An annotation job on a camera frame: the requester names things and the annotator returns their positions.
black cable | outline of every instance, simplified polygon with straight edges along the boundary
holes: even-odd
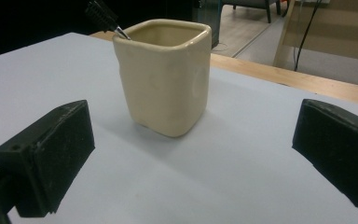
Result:
[[[297,67],[298,67],[298,60],[300,58],[300,54],[301,54],[301,50],[302,50],[302,47],[304,45],[304,42],[305,42],[305,38],[307,37],[307,34],[308,34],[308,30],[310,29],[310,24],[312,23],[312,20],[313,20],[313,17],[315,16],[315,13],[316,11],[318,10],[318,7],[319,5],[322,3],[322,0],[317,0],[316,1],[316,5],[315,5],[315,8],[313,9],[313,12],[312,12],[312,16],[310,17],[310,22],[308,23],[308,26],[307,26],[307,30],[305,31],[305,34],[302,38],[302,41],[301,41],[301,45],[300,47],[298,48],[298,54],[297,54],[297,60],[296,60],[296,66],[295,66],[295,71],[297,71]]]

cup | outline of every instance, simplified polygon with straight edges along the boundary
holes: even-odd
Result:
[[[151,20],[114,35],[131,118],[170,137],[187,133],[208,98],[212,30],[190,21]]]

white tabletop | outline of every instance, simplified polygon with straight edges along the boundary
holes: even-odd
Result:
[[[0,145],[51,109],[89,102],[95,150],[57,214],[16,223],[358,223],[297,153],[301,101],[358,105],[211,68],[206,111],[179,138],[129,115],[112,43],[77,34],[0,55]]]

